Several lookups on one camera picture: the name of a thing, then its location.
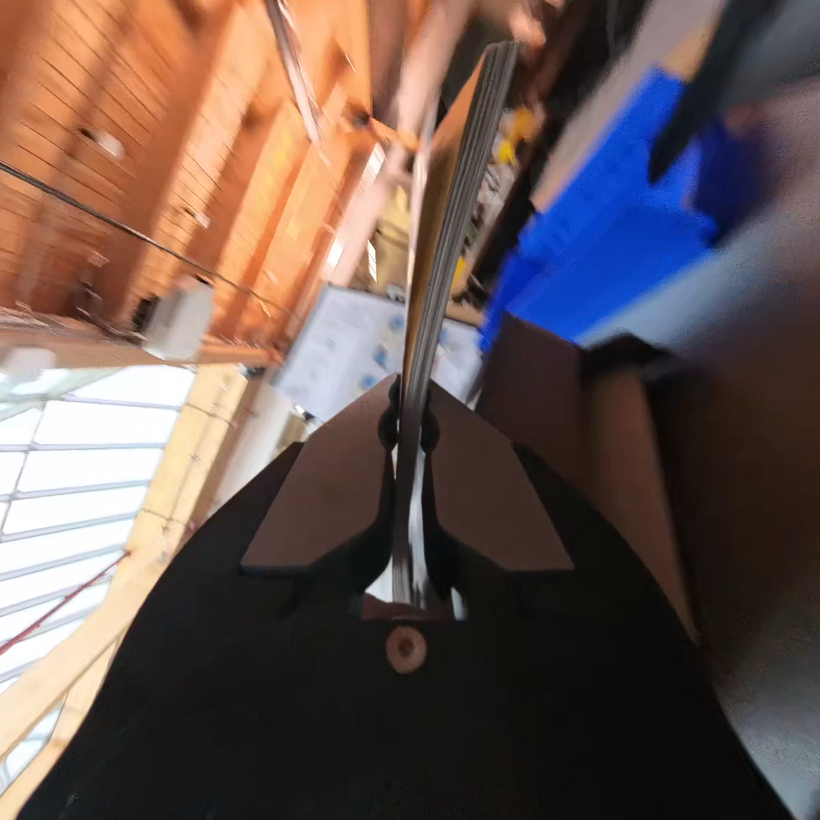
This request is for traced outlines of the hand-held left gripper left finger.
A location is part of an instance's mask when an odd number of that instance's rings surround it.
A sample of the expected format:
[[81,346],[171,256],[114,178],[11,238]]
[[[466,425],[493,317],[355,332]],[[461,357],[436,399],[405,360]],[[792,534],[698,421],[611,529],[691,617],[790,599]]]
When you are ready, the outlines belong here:
[[243,571],[307,571],[376,524],[392,489],[380,436],[396,375],[356,398],[303,443],[241,559]]

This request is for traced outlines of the brown cardboard box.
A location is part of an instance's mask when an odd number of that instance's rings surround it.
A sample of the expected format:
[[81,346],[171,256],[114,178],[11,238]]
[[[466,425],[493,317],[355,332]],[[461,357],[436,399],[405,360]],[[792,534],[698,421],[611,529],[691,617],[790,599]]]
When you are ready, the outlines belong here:
[[591,348],[505,317],[477,412],[526,445],[620,533],[700,636],[668,493],[652,388],[672,355],[632,334]]

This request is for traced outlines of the white board with blue notes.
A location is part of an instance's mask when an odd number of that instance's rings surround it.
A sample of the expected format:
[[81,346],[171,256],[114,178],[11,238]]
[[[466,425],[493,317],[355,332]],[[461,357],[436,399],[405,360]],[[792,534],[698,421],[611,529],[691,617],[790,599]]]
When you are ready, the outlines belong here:
[[[373,293],[335,285],[321,292],[275,378],[292,405],[328,422],[384,379],[404,370],[407,309]],[[413,338],[413,353],[434,352],[431,379],[461,401],[479,371],[479,332],[444,319],[436,344]]]

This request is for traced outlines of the white ceiling box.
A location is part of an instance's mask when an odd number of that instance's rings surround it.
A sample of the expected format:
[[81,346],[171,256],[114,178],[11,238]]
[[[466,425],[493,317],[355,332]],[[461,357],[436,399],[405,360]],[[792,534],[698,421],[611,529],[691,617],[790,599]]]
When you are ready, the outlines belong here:
[[143,333],[142,350],[163,361],[195,357],[214,310],[214,287],[198,277],[176,282],[162,296]]

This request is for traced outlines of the large window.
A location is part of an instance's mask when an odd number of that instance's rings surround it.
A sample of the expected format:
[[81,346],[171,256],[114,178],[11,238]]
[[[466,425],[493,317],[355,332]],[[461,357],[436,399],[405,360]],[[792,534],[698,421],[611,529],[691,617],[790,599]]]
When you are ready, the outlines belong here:
[[195,379],[57,369],[2,402],[2,691],[107,597]]

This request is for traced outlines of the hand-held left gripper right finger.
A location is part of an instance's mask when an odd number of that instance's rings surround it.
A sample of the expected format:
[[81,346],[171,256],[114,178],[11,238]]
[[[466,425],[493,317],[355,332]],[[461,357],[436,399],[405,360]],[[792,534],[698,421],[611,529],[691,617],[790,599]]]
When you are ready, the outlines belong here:
[[436,593],[460,583],[465,553],[509,573],[574,569],[512,441],[435,382],[426,410],[422,515]]

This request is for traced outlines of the car instruction booklet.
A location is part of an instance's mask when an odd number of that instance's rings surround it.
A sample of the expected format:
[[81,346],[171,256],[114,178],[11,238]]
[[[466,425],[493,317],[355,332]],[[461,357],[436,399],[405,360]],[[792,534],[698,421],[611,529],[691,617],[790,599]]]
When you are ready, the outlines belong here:
[[490,44],[472,76],[423,145],[413,181],[413,236],[404,356],[398,384],[395,529],[396,603],[419,607],[425,597],[423,548],[410,527],[417,459],[432,371],[457,260],[493,148],[518,61],[519,44]]

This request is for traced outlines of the blue plastic bin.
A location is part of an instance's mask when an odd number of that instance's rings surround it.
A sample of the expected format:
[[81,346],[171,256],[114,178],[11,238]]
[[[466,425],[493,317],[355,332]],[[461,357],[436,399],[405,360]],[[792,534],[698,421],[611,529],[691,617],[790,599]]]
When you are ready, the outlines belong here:
[[685,89],[661,67],[644,74],[589,159],[507,254],[480,329],[487,354],[505,318],[569,341],[696,261],[748,214],[763,185],[753,138],[707,119],[662,178],[650,154]]

